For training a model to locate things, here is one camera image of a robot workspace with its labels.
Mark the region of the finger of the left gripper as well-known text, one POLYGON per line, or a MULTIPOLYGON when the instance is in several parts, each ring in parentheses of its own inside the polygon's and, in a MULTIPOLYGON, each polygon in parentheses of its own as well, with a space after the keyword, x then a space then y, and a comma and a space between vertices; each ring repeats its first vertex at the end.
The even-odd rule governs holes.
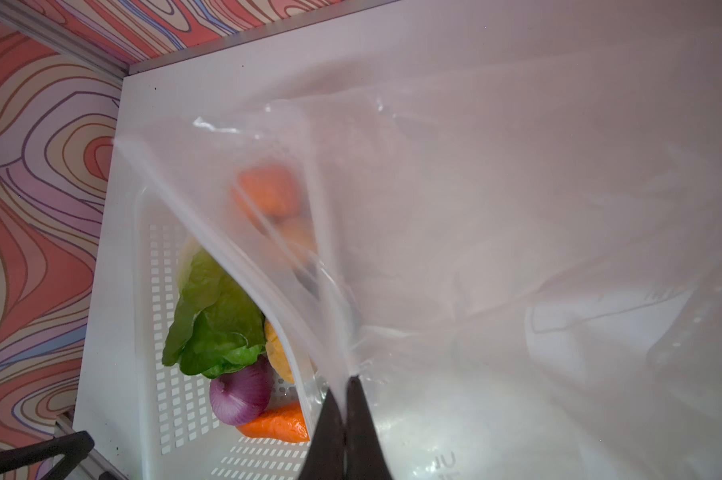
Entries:
POLYGON ((82 431, 21 448, 0 451, 0 474, 61 455, 62 459, 43 476, 43 479, 66 479, 93 449, 94 440, 87 432, 82 431))

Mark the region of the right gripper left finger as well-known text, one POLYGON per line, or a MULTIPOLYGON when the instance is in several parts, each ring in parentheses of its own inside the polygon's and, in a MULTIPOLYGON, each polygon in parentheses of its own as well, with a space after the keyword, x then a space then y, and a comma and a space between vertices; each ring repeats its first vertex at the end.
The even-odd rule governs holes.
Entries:
POLYGON ((345 431, 340 408, 327 392, 298 480, 343 480, 345 431))

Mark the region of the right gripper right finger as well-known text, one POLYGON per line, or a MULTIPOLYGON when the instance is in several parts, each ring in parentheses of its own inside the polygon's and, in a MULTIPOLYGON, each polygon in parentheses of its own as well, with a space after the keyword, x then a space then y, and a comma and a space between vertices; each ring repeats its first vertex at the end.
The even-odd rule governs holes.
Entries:
POLYGON ((358 376, 346 389, 346 475, 348 480, 392 480, 358 376))

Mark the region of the tan toy potato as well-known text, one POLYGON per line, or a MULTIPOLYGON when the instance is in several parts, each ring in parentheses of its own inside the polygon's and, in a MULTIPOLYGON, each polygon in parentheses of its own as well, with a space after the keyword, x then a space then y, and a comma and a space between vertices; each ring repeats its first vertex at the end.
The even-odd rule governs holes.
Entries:
POLYGON ((284 347, 274 327, 268 320, 264 322, 264 334, 266 338, 266 355, 271 367, 284 381, 293 384, 295 380, 284 347))

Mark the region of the white plastic perforated basket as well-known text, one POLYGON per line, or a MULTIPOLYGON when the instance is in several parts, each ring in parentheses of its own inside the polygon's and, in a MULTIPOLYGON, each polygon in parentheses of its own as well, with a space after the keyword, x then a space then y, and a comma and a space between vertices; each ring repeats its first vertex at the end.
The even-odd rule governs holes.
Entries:
POLYGON ((181 249, 189 233, 149 189, 134 207, 135 368, 144 479, 296 479, 306 443, 247 438, 221 423, 208 378, 162 363, 179 300, 181 249))

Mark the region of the clear zip top bag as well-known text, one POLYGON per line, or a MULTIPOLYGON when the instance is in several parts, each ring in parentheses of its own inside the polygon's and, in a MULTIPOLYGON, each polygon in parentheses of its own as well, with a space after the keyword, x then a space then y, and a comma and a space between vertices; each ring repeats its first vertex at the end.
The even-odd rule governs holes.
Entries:
POLYGON ((396 479, 722 479, 722 27, 117 138, 396 479), (252 223, 237 175, 301 193, 252 223))

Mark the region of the orange toy pumpkin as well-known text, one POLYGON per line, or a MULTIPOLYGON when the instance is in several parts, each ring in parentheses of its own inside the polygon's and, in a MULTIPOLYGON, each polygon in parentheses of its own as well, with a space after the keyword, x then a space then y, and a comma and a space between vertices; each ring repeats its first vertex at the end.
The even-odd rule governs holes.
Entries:
POLYGON ((302 193, 289 168, 269 164, 252 167, 237 175, 231 198, 252 223, 257 214, 275 220, 296 216, 302 208, 302 193))

